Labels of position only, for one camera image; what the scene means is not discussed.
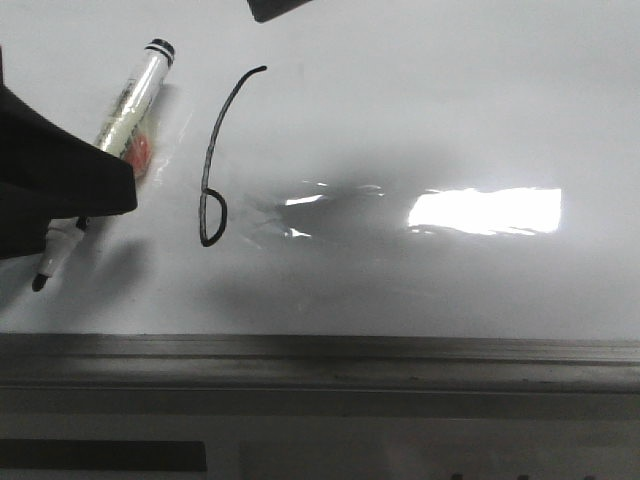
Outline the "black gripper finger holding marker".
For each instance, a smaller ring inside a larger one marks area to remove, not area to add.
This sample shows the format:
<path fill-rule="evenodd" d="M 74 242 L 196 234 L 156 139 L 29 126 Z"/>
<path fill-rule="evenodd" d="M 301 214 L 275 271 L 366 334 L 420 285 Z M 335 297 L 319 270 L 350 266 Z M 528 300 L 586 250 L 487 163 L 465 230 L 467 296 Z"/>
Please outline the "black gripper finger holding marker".
<path fill-rule="evenodd" d="M 67 133 L 1 87 L 1 257 L 45 248 L 53 219 L 137 207 L 132 167 Z"/>

